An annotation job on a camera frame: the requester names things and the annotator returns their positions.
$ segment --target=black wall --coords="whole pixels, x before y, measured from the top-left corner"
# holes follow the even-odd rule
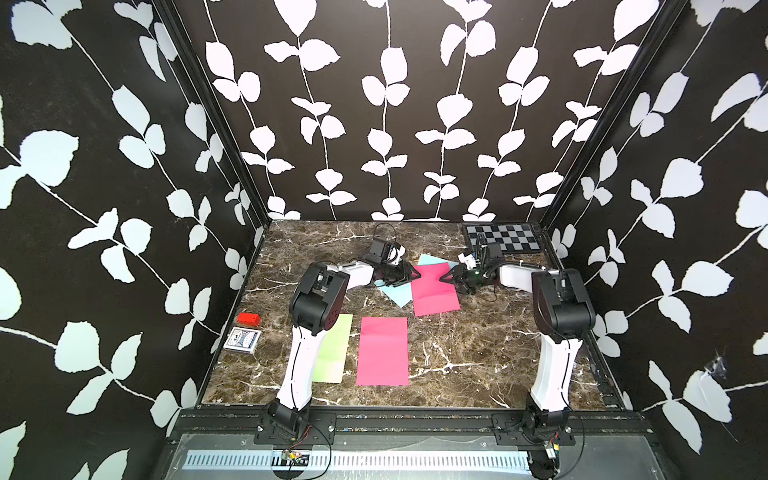
[[[282,12],[278,5],[284,6]],[[578,122],[580,126],[586,125],[579,135],[581,138],[571,141],[569,131],[563,134],[557,147],[552,147],[558,126],[570,122],[566,127],[575,127],[577,121],[566,104],[570,101],[583,104],[589,99],[588,104],[595,108],[605,106],[632,58],[633,45],[641,42],[656,15],[659,2],[473,2],[472,8],[478,13],[465,14],[471,41],[468,54],[465,54],[465,42],[460,41],[445,65],[441,60],[441,40],[451,24],[454,33],[465,30],[459,11],[468,8],[466,5],[463,0],[326,0],[317,3],[313,0],[199,0],[178,2],[177,8],[198,56],[207,65],[209,80],[219,89],[219,102],[240,149],[247,152],[246,161],[250,163],[265,204],[272,210],[271,217],[305,220],[439,217],[452,221],[478,218],[487,221],[525,220],[530,215],[536,219],[551,201],[562,174],[599,116],[598,110],[584,115]],[[493,43],[488,40],[491,32],[495,36]],[[274,49],[282,47],[285,55],[290,54],[291,48],[298,45],[295,33],[300,33],[301,44],[310,39],[324,42],[326,61],[336,61],[316,69],[318,65],[312,63],[317,63],[325,54],[319,49],[314,52],[310,49],[305,51],[307,68],[302,68],[297,56],[283,59],[267,52],[274,53]],[[499,87],[508,84],[507,89],[515,89],[511,80],[520,81],[514,75],[508,78],[510,61],[519,48],[533,45],[538,49],[538,63],[525,79],[526,87],[531,84],[526,104],[517,104],[512,98],[507,100],[509,105],[505,105]],[[391,74],[387,79],[382,74],[382,52],[389,47],[402,49],[407,63],[404,78],[403,74]],[[582,63],[581,67],[575,61],[574,53],[586,48],[595,48],[603,55],[616,52],[608,62],[611,64],[623,54],[629,52],[629,55],[624,56],[624,61],[616,61],[616,68],[610,71],[606,68],[606,74],[600,74],[602,60]],[[246,94],[241,97],[234,82],[239,81],[244,72],[250,73],[245,75]],[[260,81],[259,94],[253,86],[248,88],[246,82],[250,79],[252,85],[254,75]],[[363,89],[362,80],[369,76],[378,79],[369,78],[373,84],[385,81],[405,84],[409,93],[397,105],[399,98],[384,101],[382,105],[379,95],[376,105]],[[546,84],[538,99],[533,95],[536,82]],[[475,141],[444,152],[441,152],[440,141],[423,144],[415,134],[430,130],[445,133],[436,105],[457,93],[469,99],[472,108],[451,125],[451,130],[471,132]],[[302,121],[312,125],[315,118],[291,99],[307,100],[310,95],[314,101],[330,105],[329,110],[316,112],[318,119],[323,121],[324,115],[338,119],[344,134],[336,137],[339,130],[323,144],[316,132],[312,144],[308,144],[300,133],[300,125]],[[533,99],[535,103],[528,105],[528,100]],[[457,103],[469,105],[463,99]],[[276,144],[268,152],[260,151],[249,138],[252,130],[264,126],[276,136]],[[375,141],[369,143],[372,129],[386,131],[392,139],[391,150],[377,151],[372,147],[376,144]],[[511,130],[521,136],[524,132],[525,140],[516,150],[507,154],[510,147],[502,152],[506,154],[503,161],[515,164],[505,164],[495,170],[493,162],[499,161],[500,153],[498,142]],[[283,168],[274,165],[270,168],[272,173],[267,174],[263,160],[253,156],[265,153],[268,159],[283,159],[293,168],[283,170],[287,168],[285,164]],[[407,155],[404,166],[401,155]],[[494,159],[483,157],[484,167],[479,167],[481,155]],[[381,162],[393,157],[398,159],[390,163],[398,166],[392,165],[387,171]],[[323,186],[316,174],[329,169],[336,172],[331,173],[332,176],[342,180]],[[439,174],[451,177],[443,179],[441,190],[438,181],[426,177],[425,172],[432,172],[433,177]],[[326,187],[347,192],[333,198],[337,203],[333,211],[323,197],[329,195]],[[433,196],[425,201],[429,194]],[[534,198],[538,199],[537,208],[531,215]]]
[[[204,116],[185,122],[199,100],[182,79],[185,99],[172,50],[167,59],[153,43],[149,4],[132,15],[130,2],[66,13],[63,3],[0,7],[0,478],[143,479],[178,408],[196,401],[259,223],[252,207],[235,207],[244,195],[225,201],[241,182],[226,155],[220,169],[196,170],[214,132],[200,130]],[[118,113],[113,89],[117,104],[128,89],[160,125],[145,135],[155,155],[141,150],[143,132]],[[124,150],[143,166],[121,153],[129,135]],[[190,251],[204,198],[209,230],[193,239],[207,238]],[[103,230],[81,233],[112,209],[116,224],[107,214]]]
[[[625,401],[683,477],[764,478],[768,4],[717,5],[684,9],[552,233]],[[601,178],[605,205],[586,200]]]

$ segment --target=white leaf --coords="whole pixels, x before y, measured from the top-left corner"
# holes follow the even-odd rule
[[[157,46],[160,47],[160,51],[163,52],[163,56],[168,61],[176,60],[179,55],[176,51],[173,41],[170,39],[168,30],[160,22],[154,23],[154,36],[157,39]]]
[[[371,104],[379,106],[384,103],[386,89],[378,78],[372,75],[364,77],[362,79],[362,92],[366,94],[366,98]]]
[[[218,41],[205,42],[205,59],[214,75],[235,80],[235,66],[230,49]]]
[[[403,81],[408,76],[408,62],[402,48],[385,48],[382,51],[381,65],[387,85]]]
[[[424,130],[417,131],[416,138],[418,138],[420,142],[426,145],[431,144],[435,140],[442,140],[445,138],[445,135],[441,131],[437,130]]]
[[[104,391],[112,383],[112,378],[112,375],[109,373],[92,378],[69,404],[67,413],[70,415],[84,415],[85,413],[93,412]]]
[[[654,202],[654,199],[650,196],[650,188],[643,185],[643,182],[637,179],[633,179],[631,182],[630,196],[635,200],[643,202],[646,207],[650,207]]]
[[[382,162],[381,160],[367,161],[363,164],[360,170],[364,172],[368,172],[370,174],[374,174],[377,177],[382,177],[386,175],[386,172],[387,172],[386,165],[384,165],[384,162]]]
[[[184,329],[181,330],[181,337],[179,337],[179,344],[177,346],[179,350],[182,350],[184,347],[192,343],[192,333],[194,331],[195,323],[197,323],[197,320],[192,318],[189,322],[187,322],[187,325],[184,326]]]
[[[190,311],[190,284],[183,278],[173,283],[165,296],[165,312],[181,315]]]
[[[314,118],[303,117],[301,119],[301,136],[304,137],[304,141],[308,144],[312,144],[312,137],[315,136],[315,130],[319,127],[319,124]]]
[[[566,247],[571,247],[574,244],[574,240],[576,240],[576,227],[571,225],[570,223],[565,227],[565,230],[563,230],[563,245]]]
[[[757,190],[745,190],[736,210],[736,223],[744,228],[768,224],[768,197]]]
[[[456,122],[466,117],[471,109],[472,100],[469,100],[464,94],[449,95],[437,102],[437,112],[447,128],[454,126]]]
[[[386,157],[389,150],[392,148],[392,135],[385,131],[371,128],[371,131],[368,132],[368,145],[370,145],[373,150],[379,152],[379,155]]]
[[[605,256],[605,248],[602,246],[595,248],[592,250],[592,253],[589,254],[589,258],[587,259],[587,265],[591,265],[595,262],[604,262],[607,260]]]
[[[336,190],[330,194],[331,205],[348,204],[349,202],[353,202],[355,200],[357,200],[357,197],[352,195],[350,192],[345,192],[344,190]]]
[[[662,128],[664,128],[664,117],[657,113],[649,113],[640,125],[640,136],[650,137]]]
[[[436,193],[440,191],[440,187],[437,187],[436,185],[427,185],[427,188],[424,189],[424,201],[425,203],[429,203],[432,201],[432,197],[435,196]]]
[[[88,322],[67,322],[58,337],[54,365],[62,372],[85,372],[99,366],[98,332]]]
[[[338,138],[346,133],[344,125],[333,115],[326,115],[320,123],[320,133],[325,138]]]
[[[598,107],[597,105],[589,105],[588,107],[585,107],[581,104],[581,102],[577,101],[567,101],[565,102],[565,107],[568,110],[574,112],[574,115],[576,115],[576,118],[579,120],[592,117],[600,110],[602,110],[602,108]]]
[[[539,195],[536,201],[533,203],[534,208],[549,207],[554,200],[554,194]]]
[[[114,236],[114,231],[117,228],[118,209],[113,208],[101,214],[95,227],[80,230],[80,233],[69,240],[67,247],[75,249],[84,247],[89,243],[98,242],[99,240],[109,240]]]
[[[536,190],[538,190],[540,194],[543,194],[545,191],[558,186],[562,181],[563,176],[558,172],[541,174],[536,178]]]
[[[523,88],[523,94],[520,97],[520,103],[527,107],[533,104],[544,94],[544,90],[549,85],[549,78],[541,76],[536,77],[529,81],[525,88]]]
[[[531,197],[530,195],[524,195],[523,197],[515,197],[512,199],[517,205],[522,204],[529,204],[531,202],[535,202],[536,199]]]
[[[598,199],[598,202],[600,202],[600,205],[602,206],[610,202],[614,195],[605,187],[600,187],[594,191],[594,197]]]
[[[403,168],[408,163],[408,155],[395,155],[384,162],[388,168]]]
[[[314,203],[320,202],[322,200],[328,200],[328,195],[325,194],[309,194],[306,196],[308,200],[311,200]]]
[[[538,50],[520,47],[507,67],[507,80],[523,85],[538,62]]]
[[[0,320],[14,316],[22,307],[22,293],[13,277],[0,267]]]
[[[643,213],[643,223],[666,238],[674,238],[674,214],[664,204],[650,205]]]
[[[600,278],[606,285],[613,288],[616,280],[619,280],[619,267],[616,262],[606,262],[600,267]]]
[[[667,376],[664,375],[664,372],[661,371],[659,365],[653,360],[648,362],[648,378],[658,385],[667,400],[672,400],[670,381],[667,379]]]
[[[594,180],[592,180],[592,177],[581,178],[581,194],[585,200],[589,200],[594,196]]]
[[[735,107],[743,101],[747,101],[750,98],[755,98],[760,95],[760,80],[754,73],[745,74],[743,77],[736,80],[727,90],[720,96],[720,100],[712,109],[711,121],[717,120],[717,118],[725,113],[729,108]]]
[[[694,372],[685,385],[683,399],[713,420],[724,423],[733,420],[730,397],[709,373],[700,370]]]
[[[498,166],[497,160],[490,155],[478,155],[478,167],[480,168],[496,168]]]
[[[603,157],[600,159],[600,181],[605,181],[611,178],[611,175],[616,171],[617,165],[618,158],[616,156],[616,150],[611,147],[603,153]]]
[[[603,66],[600,68],[600,73],[603,75],[613,75],[620,71],[624,71],[632,63],[634,54],[637,53],[638,46],[627,44],[622,45],[616,50],[613,50],[603,62]]]
[[[662,198],[690,197],[703,187],[701,166],[685,158],[675,158],[664,173],[660,195]]]
[[[331,109],[331,104],[327,104],[324,101],[316,101],[315,103],[312,103],[309,100],[300,97],[293,97],[290,100],[315,116],[326,114],[328,113],[328,110]]]
[[[205,109],[201,104],[190,103],[187,112],[184,114],[184,123],[195,137],[202,141],[207,139],[208,130],[205,117]]]
[[[0,432],[0,478],[8,480],[13,472],[13,461],[18,453],[18,444],[27,433],[27,422]]]
[[[293,170],[293,165],[289,164],[282,158],[270,158],[270,161],[266,163],[266,169],[271,173],[275,175],[279,175],[283,173],[284,171]]]
[[[579,125],[579,128],[576,129],[574,132],[573,140],[574,141],[585,141],[589,138],[589,135],[592,133],[592,129],[594,126],[598,124],[598,121],[594,118],[590,118],[589,120],[585,121],[583,124]]]
[[[101,264],[115,280],[123,283],[133,283],[136,280],[125,263],[122,245],[114,245],[101,252]]]
[[[343,180],[344,176],[332,168],[325,168],[323,170],[317,171],[315,173],[315,178],[320,183],[320,185],[323,185],[323,188],[331,191],[336,188],[336,185],[341,183],[341,180]]]
[[[621,0],[614,13],[614,40],[621,40],[650,20],[658,8],[658,0]]]
[[[467,207],[467,211],[474,215],[480,215],[486,208],[488,208],[488,201],[485,198],[475,198]]]
[[[286,58],[299,54],[299,49],[287,41],[278,41],[264,45],[264,51],[278,63],[283,63]]]
[[[290,31],[297,37],[301,36],[310,20],[315,18],[317,10],[315,0],[275,0],[275,6]]]
[[[598,339],[598,348],[604,355],[610,356],[611,358],[615,359],[621,356],[621,348],[619,348],[619,344],[609,336],[602,336]]]
[[[388,197],[382,200],[382,208],[384,208],[384,211],[387,215],[394,215],[397,214],[400,211],[400,202],[397,201],[394,197]]]
[[[270,196],[266,200],[266,207],[273,212],[284,214],[286,211],[286,201],[283,200],[281,197]]]
[[[680,433],[686,442],[688,442],[688,446],[690,446],[696,453],[700,453],[701,429],[699,428],[699,423],[696,421],[694,414],[677,400],[664,403],[661,406],[661,410],[664,412],[664,416],[667,417],[667,420],[669,420],[669,423],[674,429]]]
[[[759,132],[768,131],[768,95],[750,105],[744,115],[744,126]]]
[[[504,158],[506,154],[509,154],[518,148],[520,148],[520,145],[523,145],[523,141],[525,141],[525,129],[521,128],[520,130],[513,130],[511,132],[508,132],[506,134],[503,134],[498,139],[498,156],[499,158]]]
[[[606,58],[608,58],[608,52],[599,46],[582,48],[574,52],[574,60],[579,67],[589,65],[593,61],[603,61]]]
[[[566,135],[576,130],[576,124],[572,120],[566,120],[558,126],[552,134],[552,148],[557,147]]]
[[[459,147],[474,143],[475,135],[473,135],[471,131],[463,128],[456,128],[455,130],[448,132],[445,136],[445,140],[442,141],[442,146],[446,150],[455,150]]]
[[[456,24],[451,23],[445,27],[442,39],[440,40],[440,59],[443,65],[448,66],[448,63],[451,61],[451,54],[466,36],[467,32],[464,28]]]
[[[719,296],[728,291],[733,277],[714,263],[698,261],[688,267],[683,277],[683,290],[701,296]]]
[[[502,103],[507,106],[516,104],[520,100],[522,92],[523,87],[514,82],[505,83],[498,88],[498,96],[502,99]]]
[[[146,2],[142,2],[136,7],[125,2],[118,2],[114,4],[114,10],[121,17],[130,18],[144,28],[149,28],[152,25],[152,19],[154,18],[152,5]]]
[[[149,244],[152,226],[138,218],[131,218],[120,225],[120,233],[123,236],[125,246],[133,252],[134,255],[143,253]]]
[[[755,341],[754,345],[752,345],[752,354],[768,355],[768,332],[764,333],[763,336]]]
[[[675,105],[677,105],[677,102],[680,101],[680,97],[683,96],[687,83],[688,77],[679,71],[670,75],[664,84],[661,85],[661,90],[659,90],[659,95],[656,97],[654,107],[651,110],[663,114],[670,113],[675,108]]]
[[[190,230],[190,239],[189,239],[190,252],[194,251],[194,249],[198,248],[200,245],[205,243],[205,240],[207,240],[207,238],[208,238],[208,230],[206,229],[206,227],[203,227],[200,224],[192,227],[192,230]]]
[[[386,88],[386,100],[397,107],[406,99],[411,88],[406,84],[393,84]]]
[[[498,167],[493,170],[495,177],[504,177],[509,174],[514,174],[520,171],[520,165],[518,162],[506,161],[501,162]]]
[[[494,49],[496,49],[496,31],[493,25],[485,20],[475,23],[467,37],[467,55],[479,57]]]
[[[165,427],[174,413],[179,409],[174,394],[170,390],[163,390],[154,400],[149,413],[152,415],[154,424],[158,427]]]
[[[656,283],[659,284],[659,288],[664,295],[672,294],[672,289],[674,288],[674,277],[672,276],[672,272],[670,271],[670,267],[667,265],[667,262],[661,260],[659,263],[657,263],[650,275],[654,278],[654,280],[656,280]]]
[[[683,331],[690,333],[690,311],[683,300],[675,296],[663,296],[659,299],[659,311],[672,320]]]
[[[629,329],[629,322],[624,312],[611,310],[605,314],[605,331],[607,333],[625,333]]]
[[[305,41],[299,48],[301,66],[307,71],[318,71],[326,65],[336,63],[339,58],[341,57],[332,46],[316,38]]]
[[[63,131],[40,130],[27,135],[22,141],[19,160],[30,177],[49,187],[57,187],[67,177],[78,146],[78,137]]]
[[[150,66],[154,74],[165,81],[165,75],[163,75],[163,69],[160,67],[160,55],[157,54],[157,42],[149,37],[139,37],[139,45],[141,46],[141,52],[144,54],[144,59]]]
[[[131,336],[114,351],[110,362],[112,374],[118,380],[125,380],[136,366],[136,352],[141,344],[141,333]]]
[[[173,215],[179,218],[194,218],[194,205],[186,190],[176,190],[165,199],[168,201],[168,208]]]
[[[72,36],[61,23],[42,5],[19,2],[11,9],[11,30],[16,41],[27,45],[50,45],[59,50],[72,46]]]

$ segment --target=brown marble surface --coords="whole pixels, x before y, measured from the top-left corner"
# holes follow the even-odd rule
[[[288,304],[296,282],[319,260],[354,260],[367,249],[373,222],[276,221],[266,240],[237,312],[261,315],[263,331],[253,356],[222,350],[204,402],[265,404],[274,399],[290,353]],[[414,265],[421,253],[456,260],[465,248],[454,223],[395,223],[398,241]],[[386,235],[381,226],[378,235]],[[520,255],[546,262],[541,253]],[[342,313],[353,314],[345,372],[340,384],[314,383],[314,402],[343,406],[525,407],[538,367],[538,335],[531,296],[485,287],[459,295],[462,309],[414,317],[413,302],[399,308],[378,289],[349,291]],[[407,316],[408,386],[356,386],[362,316]],[[586,346],[574,368],[570,402],[575,409],[602,410]]]

